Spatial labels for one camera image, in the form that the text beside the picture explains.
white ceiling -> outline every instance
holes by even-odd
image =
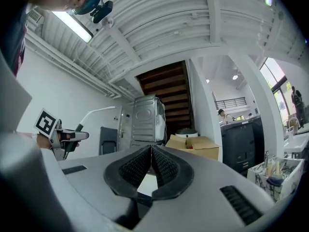
[[[206,76],[230,80],[234,72],[233,62],[225,56],[228,48],[293,63],[305,50],[305,39],[278,0],[272,7],[264,0],[112,1],[112,29],[93,24],[89,15],[78,16],[94,34],[88,44],[48,12],[44,13],[42,30],[36,31],[87,73],[78,72],[76,65],[65,67],[69,72],[81,78],[91,75],[85,81],[93,82],[108,96],[115,96],[113,91],[130,99],[140,95],[134,78],[130,83],[121,81],[128,80],[132,70],[142,73],[163,63],[204,57]],[[279,12],[283,12],[283,21],[278,20]],[[33,37],[27,38],[36,43]],[[106,92],[104,85],[112,92]],[[128,92],[119,91],[119,86]]]

blue cap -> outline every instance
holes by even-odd
[[[100,1],[101,0],[88,0],[81,8],[70,11],[70,14],[84,15],[90,13],[97,7]]]

marble box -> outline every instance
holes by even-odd
[[[279,160],[280,168],[282,168],[284,181],[280,187],[275,187],[267,182],[268,177],[265,176],[264,163],[249,168],[247,179],[264,189],[277,202],[296,191],[303,173],[304,159],[273,159]]]

door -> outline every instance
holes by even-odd
[[[133,107],[122,106],[118,130],[118,151],[130,148]]]

open cardboard box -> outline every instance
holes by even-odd
[[[182,138],[171,135],[166,147],[179,149],[198,156],[218,160],[219,146],[207,137]]]

